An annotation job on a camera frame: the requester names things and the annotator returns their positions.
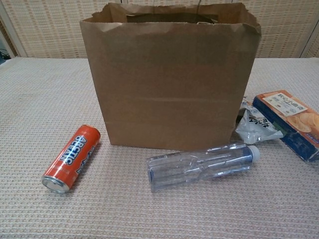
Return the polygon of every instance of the bottle cap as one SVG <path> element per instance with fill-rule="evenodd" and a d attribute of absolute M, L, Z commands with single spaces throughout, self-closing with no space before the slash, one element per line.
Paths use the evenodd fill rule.
<path fill-rule="evenodd" d="M 250 149 L 250 151 L 253 154 L 253 162 L 258 161 L 260 159 L 259 149 L 256 146 L 253 146 L 253 145 L 248 146 L 248 148 Z"/>

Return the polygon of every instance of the plastic wrapper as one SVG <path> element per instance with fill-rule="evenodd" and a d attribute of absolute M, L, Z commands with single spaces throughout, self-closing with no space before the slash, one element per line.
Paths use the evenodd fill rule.
<path fill-rule="evenodd" d="M 259 110 L 246 99 L 243 99 L 241 109 L 245 109 L 245 113 L 236 128 L 236 132 L 246 144 L 283 137 L 283 133 L 275 129 Z"/>

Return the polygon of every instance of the clear plastic bottle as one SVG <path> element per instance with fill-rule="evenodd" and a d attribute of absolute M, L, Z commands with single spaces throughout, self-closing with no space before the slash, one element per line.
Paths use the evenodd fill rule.
<path fill-rule="evenodd" d="M 246 171 L 259 158 L 257 147 L 243 143 L 148 158 L 151 189 L 155 192 L 171 186 Z"/>

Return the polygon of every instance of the beige textured tablecloth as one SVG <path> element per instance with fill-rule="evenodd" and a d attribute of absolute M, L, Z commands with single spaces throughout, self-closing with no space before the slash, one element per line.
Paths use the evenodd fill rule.
<path fill-rule="evenodd" d="M 286 89 L 319 111 L 319 59 L 256 59 L 246 90 Z M 82 124 L 101 144 L 69 193 L 41 175 Z M 111 146 L 86 59 L 16 58 L 0 65 L 0 237 L 318 239 L 319 164 L 280 140 L 259 144 L 245 173 L 152 194 L 145 158 Z"/>

